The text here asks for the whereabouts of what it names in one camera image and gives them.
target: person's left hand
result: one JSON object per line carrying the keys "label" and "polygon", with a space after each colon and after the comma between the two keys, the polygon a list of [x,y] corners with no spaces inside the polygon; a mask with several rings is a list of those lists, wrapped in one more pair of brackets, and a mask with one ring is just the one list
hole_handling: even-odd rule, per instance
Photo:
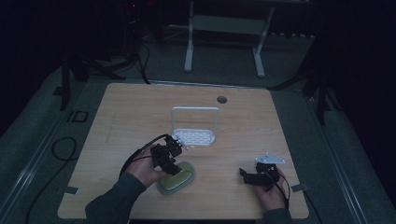
{"label": "person's left hand", "polygon": [[147,147],[144,151],[140,152],[135,158],[143,158],[141,160],[133,161],[131,164],[126,168],[126,172],[134,175],[137,179],[142,182],[146,188],[150,187],[153,183],[157,182],[158,180],[164,178],[166,176],[165,171],[156,171],[152,167],[152,157],[151,157],[151,148],[154,145]]}

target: gray sleeve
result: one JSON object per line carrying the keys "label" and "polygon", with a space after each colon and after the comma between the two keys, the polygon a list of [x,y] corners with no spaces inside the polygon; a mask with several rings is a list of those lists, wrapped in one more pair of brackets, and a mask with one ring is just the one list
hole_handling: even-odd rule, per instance
{"label": "gray sleeve", "polygon": [[125,224],[134,202],[146,187],[133,175],[124,173],[119,181],[85,207],[86,224]]}
{"label": "gray sleeve", "polygon": [[292,224],[290,211],[286,208],[278,208],[264,213],[265,224]]}

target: round hole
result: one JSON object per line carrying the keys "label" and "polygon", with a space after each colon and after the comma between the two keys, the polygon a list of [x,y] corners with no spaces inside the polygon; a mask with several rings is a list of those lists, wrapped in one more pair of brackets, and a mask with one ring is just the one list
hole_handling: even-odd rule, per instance
{"label": "round hole", "polygon": [[225,97],[225,96],[219,96],[219,97],[218,97],[218,102],[221,103],[221,104],[227,103],[227,97]]}

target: dark background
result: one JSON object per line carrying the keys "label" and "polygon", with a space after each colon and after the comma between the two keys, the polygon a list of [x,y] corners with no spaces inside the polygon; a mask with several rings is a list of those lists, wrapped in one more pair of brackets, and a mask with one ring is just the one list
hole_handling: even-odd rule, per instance
{"label": "dark background", "polygon": [[[142,2],[160,8],[164,25],[188,23],[188,1]],[[395,204],[396,194],[391,190],[395,186],[392,171],[396,170],[396,3],[317,0],[270,4],[277,6],[270,32],[316,37],[306,64],[328,66],[329,87],[335,90]],[[113,49],[120,46],[114,46],[117,41],[113,40],[126,20],[120,2],[104,0],[7,0],[0,3],[0,10],[0,134],[66,55],[81,51],[93,59],[109,59],[117,52]],[[158,19],[156,13],[142,11],[146,22]]]}

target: person's right hand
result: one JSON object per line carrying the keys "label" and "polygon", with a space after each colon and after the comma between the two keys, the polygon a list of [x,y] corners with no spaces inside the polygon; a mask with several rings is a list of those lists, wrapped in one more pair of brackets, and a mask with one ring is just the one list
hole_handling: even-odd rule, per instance
{"label": "person's right hand", "polygon": [[[282,187],[284,178],[283,178],[283,173],[281,170],[277,169],[279,173],[281,174],[279,180],[277,181],[277,184],[280,186],[280,188],[285,192],[285,190]],[[253,186],[254,192],[257,194],[259,197],[260,202],[262,203],[262,207],[264,208],[264,212],[267,212],[269,210],[277,209],[277,208],[285,208],[285,198],[282,195],[282,193],[279,191],[279,189],[276,186],[273,186],[270,190],[265,191],[262,187],[259,186]]]}

